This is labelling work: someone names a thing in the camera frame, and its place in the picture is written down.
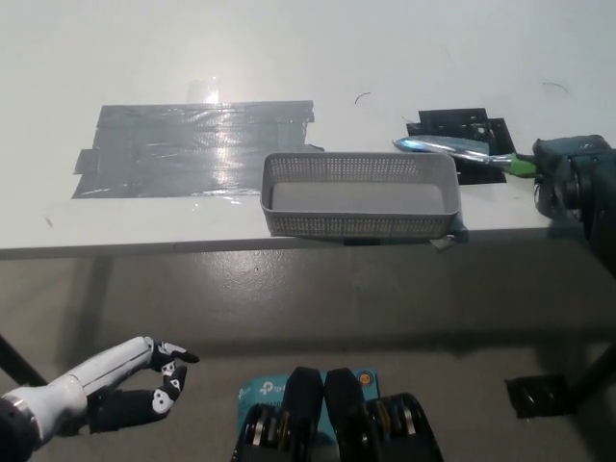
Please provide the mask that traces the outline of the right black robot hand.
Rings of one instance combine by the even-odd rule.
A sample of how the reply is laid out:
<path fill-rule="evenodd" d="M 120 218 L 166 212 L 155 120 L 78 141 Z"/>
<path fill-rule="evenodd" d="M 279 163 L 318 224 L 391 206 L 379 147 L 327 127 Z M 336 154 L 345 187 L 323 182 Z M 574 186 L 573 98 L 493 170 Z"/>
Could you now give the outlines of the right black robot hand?
<path fill-rule="evenodd" d="M 592 176 L 615 160 L 615 149 L 600 135 L 537 140 L 532 146 L 537 210 L 552 219 L 574 214 L 581 222 L 592 216 Z"/>

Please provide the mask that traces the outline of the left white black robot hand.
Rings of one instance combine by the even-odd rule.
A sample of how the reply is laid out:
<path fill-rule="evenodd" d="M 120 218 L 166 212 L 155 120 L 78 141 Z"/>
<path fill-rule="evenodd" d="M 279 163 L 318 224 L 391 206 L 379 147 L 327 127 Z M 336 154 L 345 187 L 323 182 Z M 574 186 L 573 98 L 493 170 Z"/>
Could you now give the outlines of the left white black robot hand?
<path fill-rule="evenodd" d="M 21 386 L 2 399 L 20 411 L 44 444 L 74 424 L 92 433 L 164 419 L 181 395 L 187 366 L 198 356 L 173 343 L 134 337 L 105 349 L 46 385 Z M 163 379 L 153 390 L 121 391 L 137 372 L 152 370 Z"/>

